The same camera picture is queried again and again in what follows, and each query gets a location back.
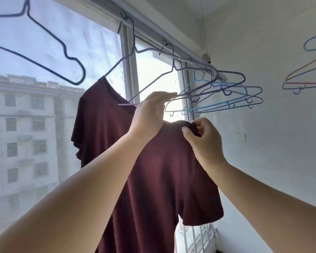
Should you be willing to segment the metal window security grille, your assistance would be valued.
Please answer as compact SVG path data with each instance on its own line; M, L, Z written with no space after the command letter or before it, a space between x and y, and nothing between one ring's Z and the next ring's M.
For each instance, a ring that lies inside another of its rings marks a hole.
M186 253L216 253L218 230L214 223L201 226L182 225Z

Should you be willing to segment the person's right hand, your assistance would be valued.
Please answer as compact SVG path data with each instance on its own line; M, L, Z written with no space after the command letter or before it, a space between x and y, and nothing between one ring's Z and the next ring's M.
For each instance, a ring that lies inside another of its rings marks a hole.
M211 121L201 118L195 120L193 125L196 126L200 136L197 147L192 149L203 169L208 171L227 164L223 154L222 138Z

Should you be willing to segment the white window frame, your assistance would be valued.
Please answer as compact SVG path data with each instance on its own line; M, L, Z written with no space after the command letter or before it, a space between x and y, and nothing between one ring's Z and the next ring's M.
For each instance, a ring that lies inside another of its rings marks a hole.
M131 103L139 103L139 80L137 72L137 62L135 51L132 51L133 35L132 28L122 22L119 27L119 35L121 38L122 56L132 54L128 59L123 60L123 75L125 82L126 100Z

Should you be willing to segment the white apartment building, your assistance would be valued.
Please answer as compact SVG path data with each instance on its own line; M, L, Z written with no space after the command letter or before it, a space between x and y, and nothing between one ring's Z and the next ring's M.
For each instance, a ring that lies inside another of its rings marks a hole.
M80 169L71 136L84 92L0 76L0 197L51 187Z

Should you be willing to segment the metal clothes drying rail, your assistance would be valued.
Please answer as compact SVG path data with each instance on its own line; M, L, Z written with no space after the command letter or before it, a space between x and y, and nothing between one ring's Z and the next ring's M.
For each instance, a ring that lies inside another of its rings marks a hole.
M176 55L205 63L203 25L193 17L181 0L87 0L121 20L121 12L130 16L140 34L159 43L166 40Z

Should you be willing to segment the person's right forearm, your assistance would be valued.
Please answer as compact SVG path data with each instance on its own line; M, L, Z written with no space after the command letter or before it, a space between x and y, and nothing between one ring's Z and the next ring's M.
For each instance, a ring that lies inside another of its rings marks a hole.
M316 253L316 207L222 160L202 167L274 253Z

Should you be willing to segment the person's left hand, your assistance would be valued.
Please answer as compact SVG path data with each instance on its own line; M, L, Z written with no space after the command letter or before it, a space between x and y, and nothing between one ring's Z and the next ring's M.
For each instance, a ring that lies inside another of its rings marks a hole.
M129 132L126 137L142 143L148 143L160 131L163 125L164 105L148 105L143 100L136 108Z

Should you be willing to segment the person's left forearm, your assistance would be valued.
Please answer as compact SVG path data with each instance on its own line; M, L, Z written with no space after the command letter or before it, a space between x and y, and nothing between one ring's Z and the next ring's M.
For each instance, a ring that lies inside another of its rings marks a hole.
M153 134L128 132L0 235L0 253L94 253Z

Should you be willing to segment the maroon t-shirt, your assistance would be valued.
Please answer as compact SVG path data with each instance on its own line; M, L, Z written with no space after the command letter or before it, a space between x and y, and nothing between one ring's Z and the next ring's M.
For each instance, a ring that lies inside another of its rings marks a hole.
M128 132L136 107L125 103L105 77L80 98L71 141L81 167ZM218 187L182 127L199 137L188 121L164 122L139 155L95 253L173 253L178 217L199 226L224 216Z

